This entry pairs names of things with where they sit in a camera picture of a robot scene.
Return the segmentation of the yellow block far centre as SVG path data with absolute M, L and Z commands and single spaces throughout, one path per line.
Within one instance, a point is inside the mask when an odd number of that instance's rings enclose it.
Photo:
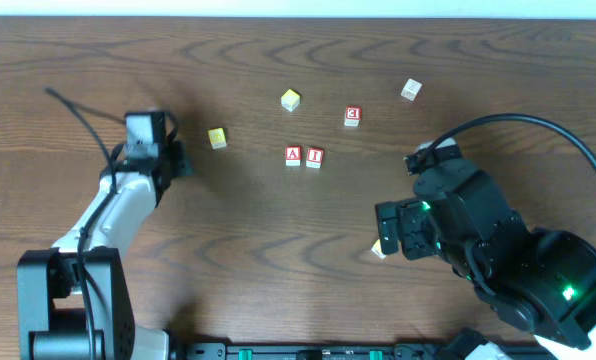
M 293 112 L 300 104 L 301 96 L 293 89 L 288 89 L 281 96 L 281 106 L 289 112 Z

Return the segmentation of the yellow block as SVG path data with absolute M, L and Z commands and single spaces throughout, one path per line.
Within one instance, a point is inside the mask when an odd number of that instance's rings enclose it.
M 288 89 L 281 96 L 281 106 L 289 112 L 293 112 L 300 104 L 301 96 L 293 89 Z
M 213 149 L 225 148 L 227 146 L 225 131 L 222 127 L 210 129 L 208 136 Z
M 385 259 L 386 255 L 382 252 L 380 240 L 376 240 L 372 245 L 371 251 L 378 256 L 380 259 Z

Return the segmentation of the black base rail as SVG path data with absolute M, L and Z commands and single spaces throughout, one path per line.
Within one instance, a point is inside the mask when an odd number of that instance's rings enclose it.
M 444 344 L 234 345 L 205 342 L 172 345 L 167 357 L 175 360 L 549 360 L 554 356 L 539 345 L 498 345 L 481 333 L 465 328 Z

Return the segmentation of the yellow block near right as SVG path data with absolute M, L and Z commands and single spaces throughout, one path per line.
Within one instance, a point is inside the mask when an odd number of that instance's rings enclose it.
M 371 251 L 378 256 L 380 259 L 385 259 L 386 255 L 382 252 L 380 240 L 376 240 L 372 245 Z

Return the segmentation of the red letter I block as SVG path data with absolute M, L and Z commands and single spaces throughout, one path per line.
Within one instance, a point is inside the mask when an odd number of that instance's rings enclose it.
M 309 148 L 306 157 L 306 166 L 319 169 L 322 166 L 324 150 L 319 148 Z

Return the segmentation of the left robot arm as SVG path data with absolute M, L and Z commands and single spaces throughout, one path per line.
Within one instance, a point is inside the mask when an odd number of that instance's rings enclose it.
M 76 224 L 17 264 L 23 359 L 182 359 L 165 330 L 136 324 L 122 260 L 173 179 L 190 174 L 168 111 L 130 112 L 99 190 Z

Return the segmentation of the red letter A block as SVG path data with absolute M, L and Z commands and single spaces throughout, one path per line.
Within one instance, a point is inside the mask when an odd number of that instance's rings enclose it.
M 285 164 L 288 167 L 300 166 L 302 161 L 302 148 L 300 146 L 287 146 L 285 148 Z

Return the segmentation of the yellow block left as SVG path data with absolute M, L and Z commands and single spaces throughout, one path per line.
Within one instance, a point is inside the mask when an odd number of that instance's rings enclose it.
M 225 131 L 222 127 L 210 129 L 208 136 L 213 149 L 225 148 L 227 146 Z

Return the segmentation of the red letter E block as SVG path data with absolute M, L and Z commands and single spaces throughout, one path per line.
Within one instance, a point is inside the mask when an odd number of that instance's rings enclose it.
M 344 125 L 357 127 L 362 119 L 362 108 L 358 106 L 347 106 L 344 115 Z

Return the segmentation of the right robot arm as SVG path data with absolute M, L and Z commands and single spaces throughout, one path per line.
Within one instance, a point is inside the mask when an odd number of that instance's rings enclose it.
M 544 342 L 596 352 L 596 249 L 531 230 L 485 171 L 465 159 L 424 170 L 411 199 L 375 207 L 384 254 L 437 257 L 498 318 Z

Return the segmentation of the white wooden block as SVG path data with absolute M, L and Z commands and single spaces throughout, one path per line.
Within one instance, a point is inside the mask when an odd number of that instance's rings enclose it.
M 409 101 L 414 101 L 422 84 L 414 79 L 408 79 L 401 90 L 401 96 Z

